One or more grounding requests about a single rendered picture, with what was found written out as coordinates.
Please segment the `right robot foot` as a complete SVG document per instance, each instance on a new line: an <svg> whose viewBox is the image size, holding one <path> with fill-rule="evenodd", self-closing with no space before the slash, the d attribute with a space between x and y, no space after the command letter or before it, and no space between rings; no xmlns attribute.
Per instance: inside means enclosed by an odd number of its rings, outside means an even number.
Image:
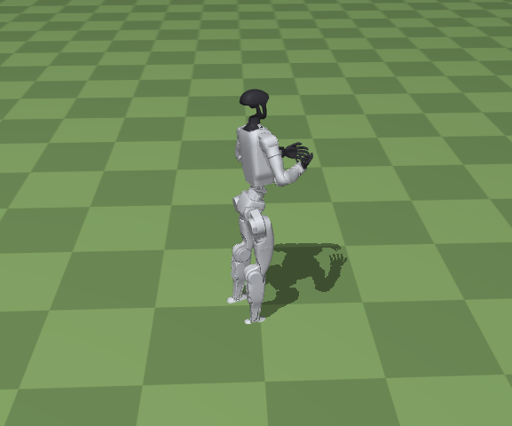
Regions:
<svg viewBox="0 0 512 426"><path fill-rule="evenodd" d="M257 317L258 317L258 316L257 316ZM260 317L260 321L259 321L259 322L262 322L262 321L264 321L264 320L265 320L265 316L259 316L259 317ZM257 318L256 318L256 319L257 319ZM250 320L248 320L248 319L245 319L245 320L244 320L244 322L245 322L246 324L251 324L251 323L250 323L250 321L252 321L252 320L251 320L251 319L250 319Z"/></svg>

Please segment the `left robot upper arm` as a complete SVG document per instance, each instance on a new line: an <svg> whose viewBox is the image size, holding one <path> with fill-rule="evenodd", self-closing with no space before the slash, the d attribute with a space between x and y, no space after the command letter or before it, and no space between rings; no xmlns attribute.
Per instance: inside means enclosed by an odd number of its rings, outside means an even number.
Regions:
<svg viewBox="0 0 512 426"><path fill-rule="evenodd" d="M235 147L235 156L236 156L236 158L238 159L239 162L241 162L241 158L240 158L240 143L239 143L239 131L240 131L241 127L242 126L237 128L237 142L236 142L236 147Z"/></svg>

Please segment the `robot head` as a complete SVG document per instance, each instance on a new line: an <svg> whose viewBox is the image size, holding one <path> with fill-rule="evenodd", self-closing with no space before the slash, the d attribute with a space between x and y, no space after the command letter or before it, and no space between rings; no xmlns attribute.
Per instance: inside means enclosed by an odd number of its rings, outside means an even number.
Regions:
<svg viewBox="0 0 512 426"><path fill-rule="evenodd" d="M249 117L248 124L243 128L245 131L250 132L250 130L259 129L257 124L260 124L260 119L265 119L267 116L266 103L268 99L269 95L266 92L257 89L245 91L241 95L240 103L243 106L249 106L250 108L256 109L256 114ZM262 106L263 113L261 112L259 105Z"/></svg>

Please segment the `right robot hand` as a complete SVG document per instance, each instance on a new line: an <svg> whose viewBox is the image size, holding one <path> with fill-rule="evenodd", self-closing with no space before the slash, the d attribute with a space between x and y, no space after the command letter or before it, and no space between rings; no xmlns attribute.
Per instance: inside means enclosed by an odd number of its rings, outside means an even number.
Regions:
<svg viewBox="0 0 512 426"><path fill-rule="evenodd" d="M308 151L306 151L307 153L307 156L308 158L306 158L305 154L303 153L303 158L304 160L302 159L302 157L299 155L299 158L301 160L301 165L303 166L304 169L307 169L307 166L309 165L309 163L311 162L311 159L313 158L313 154L309 154ZM296 162L299 162L296 158L295 158Z"/></svg>

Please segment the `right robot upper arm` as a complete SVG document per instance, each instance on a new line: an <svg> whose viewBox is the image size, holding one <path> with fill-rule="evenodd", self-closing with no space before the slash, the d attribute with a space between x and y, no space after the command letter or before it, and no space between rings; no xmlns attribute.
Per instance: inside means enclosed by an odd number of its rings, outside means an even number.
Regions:
<svg viewBox="0 0 512 426"><path fill-rule="evenodd" d="M274 182L278 186L285 186L288 183L284 178L284 163L279 149L279 141L270 133L262 133L258 135L261 150L266 154L274 173Z"/></svg>

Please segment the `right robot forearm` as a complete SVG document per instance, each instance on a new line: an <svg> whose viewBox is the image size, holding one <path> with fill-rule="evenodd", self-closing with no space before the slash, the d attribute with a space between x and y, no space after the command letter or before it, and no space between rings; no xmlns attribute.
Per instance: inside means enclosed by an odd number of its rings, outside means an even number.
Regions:
<svg viewBox="0 0 512 426"><path fill-rule="evenodd" d="M288 183L294 183L306 169L303 168L301 162L296 163L293 167L284 172L284 178Z"/></svg>

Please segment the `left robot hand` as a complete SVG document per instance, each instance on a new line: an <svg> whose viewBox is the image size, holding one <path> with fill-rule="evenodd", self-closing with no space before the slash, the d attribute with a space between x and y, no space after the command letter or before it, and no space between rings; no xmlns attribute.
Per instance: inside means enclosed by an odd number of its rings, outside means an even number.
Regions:
<svg viewBox="0 0 512 426"><path fill-rule="evenodd" d="M303 156L303 154L300 154L300 153L306 153L305 150L297 150L297 149L306 149L308 151L308 147L305 147L305 146L300 146L302 143L294 143L292 144L291 146L287 146L286 148L284 148L283 146L279 146L279 149L282 150L282 158L284 158L284 156L288 157L288 158L291 158L291 159L300 159L299 156L297 155L300 155L300 156ZM309 152L308 152L309 153ZM308 158L307 155L305 155L306 158ZM304 160L304 158L302 157L302 159Z"/></svg>

